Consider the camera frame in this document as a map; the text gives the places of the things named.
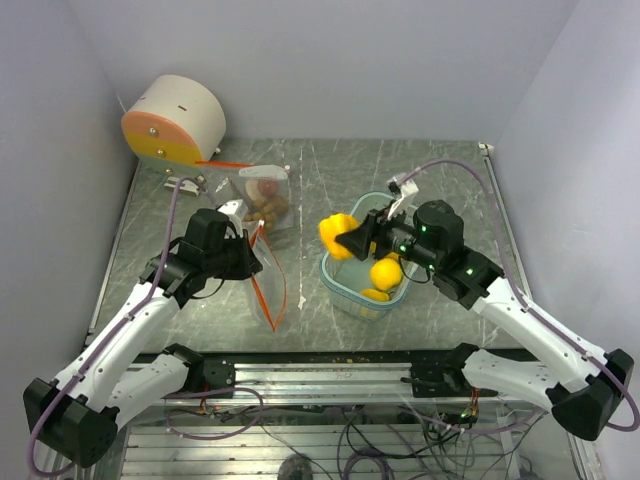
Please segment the clear zip bag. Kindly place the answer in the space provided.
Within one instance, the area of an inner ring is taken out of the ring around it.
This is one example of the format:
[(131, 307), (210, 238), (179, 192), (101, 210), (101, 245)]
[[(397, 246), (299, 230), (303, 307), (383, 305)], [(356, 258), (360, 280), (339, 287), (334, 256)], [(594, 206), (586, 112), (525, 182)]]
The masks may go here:
[(275, 332), (286, 311), (287, 285), (281, 265), (267, 241), (264, 220), (258, 221), (249, 244), (261, 270), (246, 282), (248, 305), (252, 315), (268, 323)]
[(266, 233), (292, 226), (289, 167), (231, 162), (200, 162), (197, 167), (216, 207), (243, 204), (237, 216), (250, 233), (260, 226)]

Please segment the light blue fruit basket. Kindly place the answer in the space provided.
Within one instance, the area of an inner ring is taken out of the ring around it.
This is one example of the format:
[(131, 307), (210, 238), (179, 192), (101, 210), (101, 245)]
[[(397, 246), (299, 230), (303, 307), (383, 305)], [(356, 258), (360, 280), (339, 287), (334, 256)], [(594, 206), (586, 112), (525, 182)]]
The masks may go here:
[(330, 303), (343, 312), (364, 320), (378, 320), (400, 306), (410, 287), (417, 280), (427, 279), (424, 270), (412, 262), (402, 261), (406, 277), (400, 273), (401, 282), (389, 292), (387, 301), (379, 301), (362, 294), (364, 290), (374, 289), (370, 279), (370, 269), (374, 266), (372, 255), (365, 261), (355, 258), (336, 260), (328, 252), (321, 257), (320, 278), (328, 290)]

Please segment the yellow mango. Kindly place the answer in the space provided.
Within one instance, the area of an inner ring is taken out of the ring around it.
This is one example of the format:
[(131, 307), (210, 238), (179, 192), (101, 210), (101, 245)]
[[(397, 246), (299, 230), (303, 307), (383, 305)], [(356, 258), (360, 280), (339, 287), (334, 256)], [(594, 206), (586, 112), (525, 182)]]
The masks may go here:
[(389, 302), (391, 300), (391, 296), (389, 293), (385, 291), (377, 290), (375, 288), (363, 289), (360, 291), (360, 294), (363, 297), (366, 297), (376, 302)]

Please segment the bunch of brown longans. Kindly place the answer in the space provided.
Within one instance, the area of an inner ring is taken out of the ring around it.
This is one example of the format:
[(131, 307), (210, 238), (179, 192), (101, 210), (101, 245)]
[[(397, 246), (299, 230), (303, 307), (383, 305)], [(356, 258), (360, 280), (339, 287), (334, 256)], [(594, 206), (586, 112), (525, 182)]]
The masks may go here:
[(267, 232), (283, 229), (289, 224), (290, 204), (281, 195), (275, 195), (265, 199), (257, 199), (249, 207), (249, 212), (244, 216), (245, 223), (263, 222)]

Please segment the white garlic bulb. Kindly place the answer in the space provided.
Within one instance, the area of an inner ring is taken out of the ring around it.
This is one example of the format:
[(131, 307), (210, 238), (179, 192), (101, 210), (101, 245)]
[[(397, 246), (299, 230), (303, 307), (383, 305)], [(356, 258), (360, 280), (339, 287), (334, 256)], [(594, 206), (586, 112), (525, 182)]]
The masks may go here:
[(246, 194), (252, 201), (264, 199), (264, 196), (260, 193), (258, 184), (259, 184), (258, 179), (249, 179), (245, 182)]

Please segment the yellow bell pepper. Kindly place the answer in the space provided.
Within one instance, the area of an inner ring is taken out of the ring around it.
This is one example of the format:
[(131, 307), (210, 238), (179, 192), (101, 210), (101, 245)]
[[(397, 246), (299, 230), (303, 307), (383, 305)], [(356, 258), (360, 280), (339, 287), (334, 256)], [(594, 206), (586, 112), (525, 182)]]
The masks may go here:
[(318, 224), (320, 239), (333, 259), (341, 261), (353, 257), (352, 253), (339, 244), (336, 238), (341, 234), (355, 230), (357, 227), (356, 219), (345, 213), (332, 214)]

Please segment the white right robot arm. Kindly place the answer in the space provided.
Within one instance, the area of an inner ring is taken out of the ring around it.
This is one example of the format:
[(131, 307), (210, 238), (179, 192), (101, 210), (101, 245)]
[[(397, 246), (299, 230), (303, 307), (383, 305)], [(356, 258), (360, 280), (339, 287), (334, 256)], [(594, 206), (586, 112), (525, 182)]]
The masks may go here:
[(426, 202), (410, 223), (389, 209), (371, 210), (363, 221), (343, 214), (335, 220), (336, 231), (323, 238), (331, 252), (359, 260), (394, 253), (425, 269), (440, 293), (491, 320), (536, 359), (509, 360), (461, 344), (440, 373), (448, 393), (506, 393), (551, 413), (567, 432), (587, 441), (609, 427), (627, 392), (632, 357), (622, 349), (607, 352), (537, 310), (501, 267), (465, 245), (464, 222), (450, 205)]

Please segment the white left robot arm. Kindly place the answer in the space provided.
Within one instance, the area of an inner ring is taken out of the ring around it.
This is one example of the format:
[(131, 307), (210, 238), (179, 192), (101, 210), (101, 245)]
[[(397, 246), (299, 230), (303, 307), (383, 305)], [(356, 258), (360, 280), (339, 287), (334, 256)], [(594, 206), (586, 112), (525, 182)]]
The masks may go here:
[(184, 235), (168, 237), (161, 253), (146, 263), (120, 311), (90, 345), (52, 380), (31, 381), (23, 403), (32, 443), (88, 468), (152, 403), (166, 396), (192, 397), (202, 389), (202, 356), (178, 344), (165, 348), (150, 366), (126, 371), (152, 334), (208, 280), (244, 281), (261, 271), (242, 225), (246, 211), (240, 200), (199, 209)]

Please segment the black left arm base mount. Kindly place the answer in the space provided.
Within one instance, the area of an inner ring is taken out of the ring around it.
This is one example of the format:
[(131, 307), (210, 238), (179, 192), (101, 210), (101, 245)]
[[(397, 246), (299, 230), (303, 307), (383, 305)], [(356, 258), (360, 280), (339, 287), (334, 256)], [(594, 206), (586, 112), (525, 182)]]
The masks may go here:
[(162, 353), (176, 358), (187, 369), (186, 378), (175, 395), (220, 390), (235, 385), (235, 368), (226, 358), (201, 354), (178, 343), (167, 346)]

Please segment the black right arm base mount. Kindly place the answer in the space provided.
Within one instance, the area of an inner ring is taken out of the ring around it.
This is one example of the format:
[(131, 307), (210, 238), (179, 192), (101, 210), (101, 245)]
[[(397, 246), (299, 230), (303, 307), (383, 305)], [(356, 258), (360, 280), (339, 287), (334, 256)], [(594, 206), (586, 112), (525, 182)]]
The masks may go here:
[(470, 397), (473, 387), (459, 370), (442, 363), (413, 363), (400, 381), (408, 384), (414, 398)]

